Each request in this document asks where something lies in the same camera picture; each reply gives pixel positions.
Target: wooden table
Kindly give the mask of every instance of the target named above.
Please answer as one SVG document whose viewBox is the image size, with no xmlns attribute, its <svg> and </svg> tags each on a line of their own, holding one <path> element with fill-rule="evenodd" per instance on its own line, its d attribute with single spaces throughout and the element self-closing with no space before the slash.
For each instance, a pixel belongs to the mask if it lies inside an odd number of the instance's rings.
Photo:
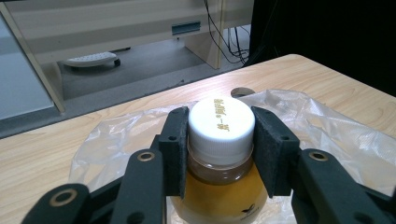
<svg viewBox="0 0 396 224">
<path fill-rule="evenodd" d="M 332 109 L 396 137 L 396 98 L 299 55 L 289 55 L 0 140 L 0 223 L 19 223 L 47 191 L 65 184 L 71 160 L 104 119 L 137 110 L 254 91 L 303 91 Z"/>
</svg>

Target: plastic bag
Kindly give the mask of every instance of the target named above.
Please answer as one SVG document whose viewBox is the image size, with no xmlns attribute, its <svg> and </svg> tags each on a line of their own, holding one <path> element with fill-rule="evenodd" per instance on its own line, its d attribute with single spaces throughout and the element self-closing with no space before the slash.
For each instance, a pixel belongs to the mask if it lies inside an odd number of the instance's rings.
<svg viewBox="0 0 396 224">
<path fill-rule="evenodd" d="M 391 195 L 396 184 L 396 139 L 297 91 L 268 90 L 239 98 L 247 105 L 274 112 L 301 140 L 300 148 L 330 152 L 360 184 Z M 90 191 L 124 174 L 129 157 L 149 148 L 161 133 L 167 114 L 195 102 L 134 112 L 102 121 L 88 136 L 72 161 L 69 182 Z M 296 223 L 291 197 L 274 197 L 254 223 Z M 168 202 L 168 223 L 182 223 Z"/>
</svg>

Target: white jar lid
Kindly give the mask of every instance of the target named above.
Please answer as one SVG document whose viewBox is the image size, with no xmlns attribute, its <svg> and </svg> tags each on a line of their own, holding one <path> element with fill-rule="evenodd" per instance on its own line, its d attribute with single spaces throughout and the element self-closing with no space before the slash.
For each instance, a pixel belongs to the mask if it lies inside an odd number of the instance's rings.
<svg viewBox="0 0 396 224">
<path fill-rule="evenodd" d="M 252 149 L 254 115 L 249 106 L 231 97 L 198 102 L 189 115 L 189 145 L 193 157 L 215 165 L 246 159 Z"/>
</svg>

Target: floor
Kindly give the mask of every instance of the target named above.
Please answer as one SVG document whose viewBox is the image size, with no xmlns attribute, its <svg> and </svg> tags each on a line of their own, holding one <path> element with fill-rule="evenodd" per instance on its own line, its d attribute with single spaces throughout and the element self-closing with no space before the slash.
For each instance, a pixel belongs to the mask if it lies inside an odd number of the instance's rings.
<svg viewBox="0 0 396 224">
<path fill-rule="evenodd" d="M 238 27 L 240 49 L 248 49 L 250 26 Z M 224 39 L 232 51 L 237 43 L 232 29 Z M 62 120 L 122 104 L 155 92 L 172 89 L 204 78 L 213 77 L 240 68 L 241 60 L 222 45 L 221 68 L 213 69 L 184 47 L 182 38 L 170 39 L 129 50 L 116 50 L 121 60 L 119 67 L 105 64 L 77 71 L 59 63 L 64 85 L 66 111 L 55 108 L 0 120 L 0 138 L 23 133 Z M 243 50 L 243 57 L 248 50 Z"/>
</svg>

